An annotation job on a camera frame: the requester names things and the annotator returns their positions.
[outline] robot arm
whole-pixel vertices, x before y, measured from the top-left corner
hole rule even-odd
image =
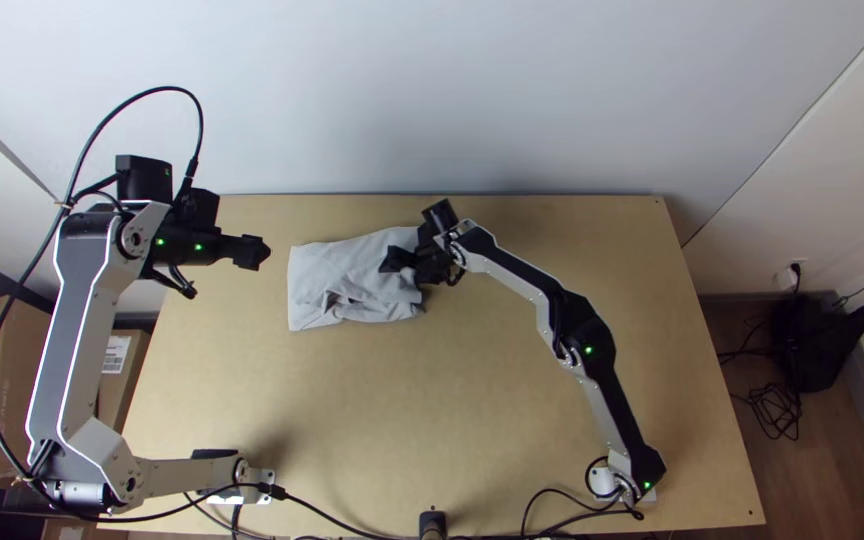
[[[272,470],[253,469],[234,450],[197,450],[189,459],[149,460],[94,416],[102,358],[119,295],[139,278],[169,282],[156,266],[212,264],[231,258],[257,270],[271,253],[261,238],[231,237],[215,227],[218,196],[191,189],[171,201],[171,167],[135,156],[117,158],[122,211],[97,205],[69,216],[56,241],[61,289],[35,380],[26,433],[33,477],[54,499],[81,513],[117,513],[147,497],[207,492],[241,483],[272,484]],[[268,503],[255,487],[236,487],[212,503]]]
[[[474,221],[459,221],[447,199],[423,216],[424,234],[431,234],[460,271],[488,274],[535,305],[539,334],[562,368],[582,385],[609,448],[608,467],[590,470],[590,487],[602,494],[624,487],[630,504],[653,495],[665,463],[642,438],[615,373],[612,333],[589,301],[500,248],[495,237]],[[450,271],[443,270],[454,284],[457,280]]]

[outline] wooden table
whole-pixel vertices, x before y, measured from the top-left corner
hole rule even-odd
[[[262,236],[260,272],[190,268],[169,294],[125,428],[136,455],[238,448],[290,493],[369,530],[415,536],[435,505],[452,534],[517,533],[529,497],[587,496],[605,453],[592,412],[535,327],[531,304],[490,277],[430,288],[427,313],[290,333],[289,247],[418,225],[439,197],[226,196],[227,234]],[[665,459],[658,503],[576,523],[581,533],[764,522],[755,481],[685,261],[661,198],[451,197],[500,245],[586,295],[611,327],[616,369],[646,441]],[[146,501],[133,515],[184,503]],[[229,508],[220,512],[228,517]],[[579,513],[553,496],[530,530]],[[246,507],[265,535],[348,536],[290,503]],[[221,534],[194,510],[125,528]]]

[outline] barcode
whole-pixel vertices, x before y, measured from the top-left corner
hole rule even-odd
[[[125,364],[125,358],[122,356],[105,356],[105,362],[102,362],[102,373],[122,373],[122,366]]]

